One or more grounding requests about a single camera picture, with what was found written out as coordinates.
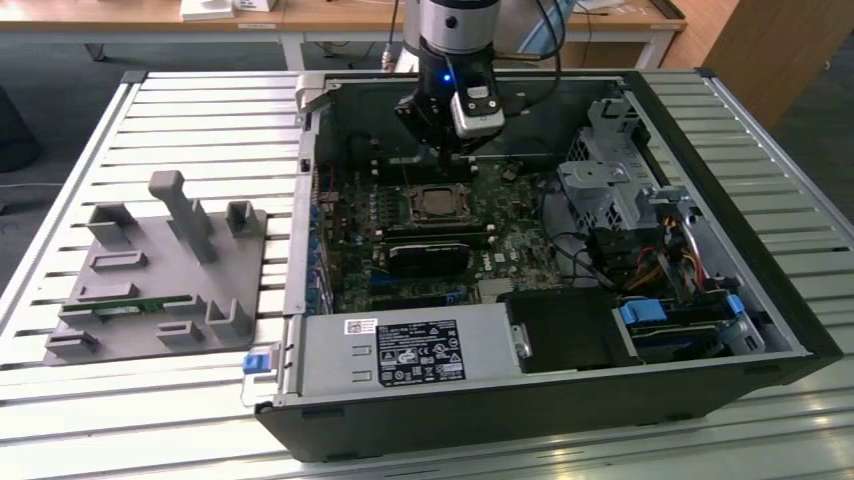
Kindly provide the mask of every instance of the white object on table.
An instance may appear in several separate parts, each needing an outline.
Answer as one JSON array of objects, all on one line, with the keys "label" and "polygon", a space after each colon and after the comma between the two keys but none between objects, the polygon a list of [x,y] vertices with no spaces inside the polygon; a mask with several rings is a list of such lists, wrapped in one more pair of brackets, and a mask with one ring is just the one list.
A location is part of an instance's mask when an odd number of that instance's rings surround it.
[{"label": "white object on table", "polygon": [[587,10],[616,7],[623,3],[626,3],[626,0],[578,0],[572,7],[572,13],[586,13]]},{"label": "white object on table", "polygon": [[237,10],[268,12],[276,4],[276,0],[232,0]]},{"label": "white object on table", "polygon": [[232,18],[235,9],[231,0],[181,0],[181,20],[211,20]]}]

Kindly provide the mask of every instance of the cable connector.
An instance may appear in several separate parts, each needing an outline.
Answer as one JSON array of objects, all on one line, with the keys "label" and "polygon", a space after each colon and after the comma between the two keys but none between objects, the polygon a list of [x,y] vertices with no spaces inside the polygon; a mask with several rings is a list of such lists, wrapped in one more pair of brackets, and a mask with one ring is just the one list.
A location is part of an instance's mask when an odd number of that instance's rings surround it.
[{"label": "cable connector", "polygon": [[386,44],[386,50],[383,50],[383,72],[394,72],[395,70],[395,59],[391,55],[391,43]]}]

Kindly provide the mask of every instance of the motherboard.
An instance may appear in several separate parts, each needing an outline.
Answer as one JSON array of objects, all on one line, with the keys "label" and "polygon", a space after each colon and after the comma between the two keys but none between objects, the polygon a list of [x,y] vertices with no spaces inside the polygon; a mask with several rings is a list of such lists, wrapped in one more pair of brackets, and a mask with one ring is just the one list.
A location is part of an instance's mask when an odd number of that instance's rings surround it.
[{"label": "motherboard", "polygon": [[[411,166],[400,164],[402,177]],[[387,185],[365,172],[325,181],[331,283],[339,313],[492,303],[562,283],[538,217],[538,175],[480,160],[464,183]]]}]

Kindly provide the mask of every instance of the blue latch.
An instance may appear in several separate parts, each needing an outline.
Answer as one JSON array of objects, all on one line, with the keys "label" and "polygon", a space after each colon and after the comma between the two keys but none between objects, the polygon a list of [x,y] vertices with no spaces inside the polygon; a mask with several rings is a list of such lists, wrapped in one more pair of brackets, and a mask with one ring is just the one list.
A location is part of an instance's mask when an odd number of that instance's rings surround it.
[{"label": "blue latch", "polygon": [[619,314],[626,325],[635,322],[663,322],[667,320],[662,303],[654,299],[628,300],[619,307]]},{"label": "blue latch", "polygon": [[249,353],[243,357],[244,375],[269,372],[269,365],[269,353]]},{"label": "blue latch", "polygon": [[726,303],[730,304],[730,308],[732,309],[732,313],[736,317],[744,313],[744,304],[742,303],[742,299],[738,295],[727,295]]}]

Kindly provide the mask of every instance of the barcode sticker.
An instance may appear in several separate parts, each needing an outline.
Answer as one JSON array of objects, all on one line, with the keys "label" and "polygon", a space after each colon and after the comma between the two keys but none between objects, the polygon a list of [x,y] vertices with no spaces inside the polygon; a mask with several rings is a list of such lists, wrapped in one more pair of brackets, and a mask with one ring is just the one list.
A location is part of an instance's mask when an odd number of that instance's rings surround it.
[{"label": "barcode sticker", "polygon": [[359,318],[344,322],[344,335],[359,335],[376,332],[376,319]]}]

